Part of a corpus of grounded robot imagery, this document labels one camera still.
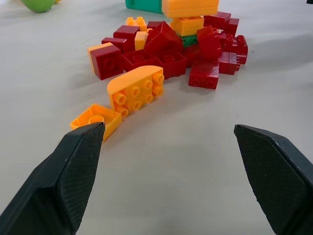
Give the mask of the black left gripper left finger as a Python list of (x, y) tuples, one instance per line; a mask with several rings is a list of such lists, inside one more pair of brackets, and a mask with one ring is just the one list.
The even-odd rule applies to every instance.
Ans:
[(79, 127), (31, 172), (0, 215), (0, 235), (76, 235), (94, 185), (102, 122)]

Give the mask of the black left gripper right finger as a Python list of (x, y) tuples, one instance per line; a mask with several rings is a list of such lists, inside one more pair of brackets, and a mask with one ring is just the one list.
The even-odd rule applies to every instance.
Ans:
[(237, 124), (248, 181), (276, 235), (313, 235), (313, 164), (287, 138)]

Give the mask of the green base block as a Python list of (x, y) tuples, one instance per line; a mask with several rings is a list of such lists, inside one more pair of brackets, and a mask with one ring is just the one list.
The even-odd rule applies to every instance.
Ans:
[(128, 9), (162, 14), (162, 0), (125, 0)]

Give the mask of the small orange square brick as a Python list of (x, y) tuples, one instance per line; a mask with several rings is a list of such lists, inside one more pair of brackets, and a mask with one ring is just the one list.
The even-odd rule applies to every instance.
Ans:
[(103, 141), (105, 141), (122, 123), (122, 116), (120, 113), (115, 112), (109, 108), (103, 107), (98, 104), (92, 104), (85, 111), (83, 111), (76, 119), (74, 119), (70, 126), (72, 130), (93, 124), (96, 122), (103, 122), (105, 131)]

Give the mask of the red ribbed block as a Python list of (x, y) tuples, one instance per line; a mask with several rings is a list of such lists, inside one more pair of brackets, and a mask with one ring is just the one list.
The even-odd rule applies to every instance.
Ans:
[(217, 61), (195, 61), (192, 64), (188, 85), (215, 90), (219, 81)]
[(240, 69), (239, 58), (234, 52), (223, 52), (218, 58), (218, 62), (221, 74), (234, 75)]

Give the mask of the orange curved brick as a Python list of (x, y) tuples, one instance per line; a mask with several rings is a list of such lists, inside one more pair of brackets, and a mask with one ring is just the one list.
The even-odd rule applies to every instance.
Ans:
[(112, 79), (107, 85), (111, 107), (123, 118), (164, 93), (163, 68), (141, 66)]

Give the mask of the red cube block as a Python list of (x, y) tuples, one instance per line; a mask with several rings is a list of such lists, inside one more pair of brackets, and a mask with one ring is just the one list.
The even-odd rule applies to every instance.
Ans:
[(105, 80), (123, 73), (122, 53), (119, 48), (112, 45), (91, 52), (95, 75)]

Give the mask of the red studded block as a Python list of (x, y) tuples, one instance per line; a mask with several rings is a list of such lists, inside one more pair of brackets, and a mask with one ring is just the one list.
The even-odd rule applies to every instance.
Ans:
[(239, 63), (242, 65), (246, 64), (248, 45), (243, 35), (233, 36), (226, 34), (223, 51), (236, 53), (239, 58)]

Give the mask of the red curved block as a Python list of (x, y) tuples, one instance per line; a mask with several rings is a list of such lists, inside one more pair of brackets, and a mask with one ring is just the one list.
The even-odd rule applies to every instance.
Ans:
[(198, 43), (203, 56), (207, 60), (217, 60), (222, 53), (218, 31), (212, 26), (197, 31)]

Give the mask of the red hollow block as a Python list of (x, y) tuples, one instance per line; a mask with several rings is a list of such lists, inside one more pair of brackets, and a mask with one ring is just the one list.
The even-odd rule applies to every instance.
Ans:
[(141, 49), (122, 54), (122, 65), (126, 72), (141, 66), (157, 66), (157, 59), (148, 53), (146, 50)]
[(155, 54), (158, 65), (163, 68), (165, 79), (184, 75), (187, 59), (177, 50), (161, 51)]

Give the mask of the red rectangular block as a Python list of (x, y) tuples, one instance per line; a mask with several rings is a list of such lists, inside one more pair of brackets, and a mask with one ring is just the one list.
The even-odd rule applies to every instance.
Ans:
[(140, 31), (139, 26), (122, 25), (113, 33), (113, 37), (134, 41), (136, 33), (139, 31)]
[(160, 24), (162, 24), (162, 21), (149, 21), (147, 24), (147, 31), (152, 31), (156, 27), (158, 27)]
[(239, 20), (237, 18), (230, 18), (229, 22), (225, 25), (223, 32), (225, 34), (231, 34), (232, 36), (236, 35)]
[(122, 39), (122, 38), (110, 38), (110, 37), (105, 37), (102, 41), (101, 44), (105, 43), (112, 43), (114, 46), (119, 48), (122, 52), (122, 54), (130, 52), (132, 47), (128, 39)]
[(217, 12), (213, 15), (204, 16), (204, 27), (212, 26), (216, 29), (224, 29), (231, 19), (231, 13)]

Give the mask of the green studded block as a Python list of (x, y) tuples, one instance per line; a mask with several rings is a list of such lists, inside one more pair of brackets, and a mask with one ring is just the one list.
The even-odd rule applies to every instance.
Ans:
[(180, 36), (183, 47), (189, 47), (198, 43), (198, 37), (196, 34), (189, 36)]

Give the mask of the orange stacked block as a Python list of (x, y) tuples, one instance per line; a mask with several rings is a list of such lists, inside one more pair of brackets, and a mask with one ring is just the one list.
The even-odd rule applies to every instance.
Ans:
[(182, 37), (196, 35), (199, 29), (204, 25), (204, 18), (202, 16), (173, 18), (170, 27)]

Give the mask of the green round object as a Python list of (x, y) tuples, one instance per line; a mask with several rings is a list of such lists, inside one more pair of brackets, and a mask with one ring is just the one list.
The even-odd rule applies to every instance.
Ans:
[(51, 9), (55, 0), (21, 0), (22, 3), (35, 13), (43, 13)]

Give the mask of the large red slanted block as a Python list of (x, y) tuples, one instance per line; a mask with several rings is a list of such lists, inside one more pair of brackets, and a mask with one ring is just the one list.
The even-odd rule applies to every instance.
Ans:
[(161, 24), (149, 33), (144, 49), (150, 54), (170, 49), (182, 51), (183, 42), (181, 37), (167, 22), (162, 21)]

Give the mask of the small orange studded block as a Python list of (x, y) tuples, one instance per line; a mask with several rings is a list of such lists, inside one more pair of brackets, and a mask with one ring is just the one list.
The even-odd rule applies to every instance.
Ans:
[(125, 24), (127, 26), (138, 26), (140, 31), (147, 31), (147, 25), (143, 17), (137, 17), (136, 19), (133, 17), (128, 17), (125, 20)]

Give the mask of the orange brick tower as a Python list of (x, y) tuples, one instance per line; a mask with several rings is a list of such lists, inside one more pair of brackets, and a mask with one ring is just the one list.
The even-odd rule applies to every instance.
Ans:
[(168, 18), (207, 16), (218, 11), (219, 0), (162, 0), (162, 12)]

